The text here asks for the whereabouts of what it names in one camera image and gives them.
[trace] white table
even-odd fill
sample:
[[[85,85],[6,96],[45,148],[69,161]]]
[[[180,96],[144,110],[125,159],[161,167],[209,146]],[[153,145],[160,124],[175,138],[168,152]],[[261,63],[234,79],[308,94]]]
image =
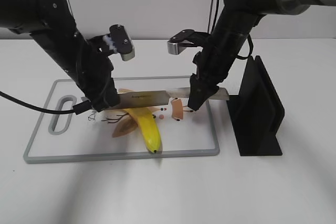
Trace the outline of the white table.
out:
[[[27,165],[39,113],[0,99],[0,223],[336,223],[336,40],[254,43],[286,109],[282,157],[240,157],[227,107],[212,101],[218,156]],[[134,44],[132,61],[113,56],[114,77],[195,69],[197,49],[170,56],[165,41]],[[0,54],[0,90],[26,102],[43,106],[66,78],[34,41],[0,40]],[[229,93],[244,66],[223,83]]]

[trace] yellow banana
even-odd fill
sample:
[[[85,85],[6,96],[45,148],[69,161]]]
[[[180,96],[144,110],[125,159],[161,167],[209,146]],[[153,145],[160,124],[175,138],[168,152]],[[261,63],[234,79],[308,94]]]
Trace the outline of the yellow banana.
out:
[[[137,122],[147,149],[156,153],[161,146],[159,129],[148,108],[124,109]]]

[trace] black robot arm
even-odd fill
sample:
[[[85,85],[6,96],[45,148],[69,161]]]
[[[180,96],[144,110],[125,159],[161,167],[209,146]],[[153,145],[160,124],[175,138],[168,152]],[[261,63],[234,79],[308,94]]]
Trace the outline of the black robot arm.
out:
[[[134,57],[123,26],[111,26],[109,34],[85,40],[66,0],[0,0],[0,6],[0,27],[29,33],[88,98],[74,107],[76,113],[91,107],[100,112],[120,102],[108,56],[121,53],[127,55],[125,60]]]

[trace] black stand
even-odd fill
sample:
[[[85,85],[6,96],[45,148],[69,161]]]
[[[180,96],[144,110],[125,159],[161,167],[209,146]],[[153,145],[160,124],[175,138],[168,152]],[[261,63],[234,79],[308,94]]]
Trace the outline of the black stand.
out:
[[[227,101],[241,156],[281,156],[276,133],[285,110],[260,56],[247,60],[239,95]]]

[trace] knife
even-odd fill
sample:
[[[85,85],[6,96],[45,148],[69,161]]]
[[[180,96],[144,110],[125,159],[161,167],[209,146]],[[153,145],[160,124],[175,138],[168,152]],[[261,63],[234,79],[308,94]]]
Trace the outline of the knife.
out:
[[[143,108],[167,105],[170,98],[189,98],[190,88],[177,88],[160,91],[140,91],[121,93],[120,103],[108,110],[121,110],[131,108]],[[225,88],[220,88],[209,100],[229,100],[229,94]]]

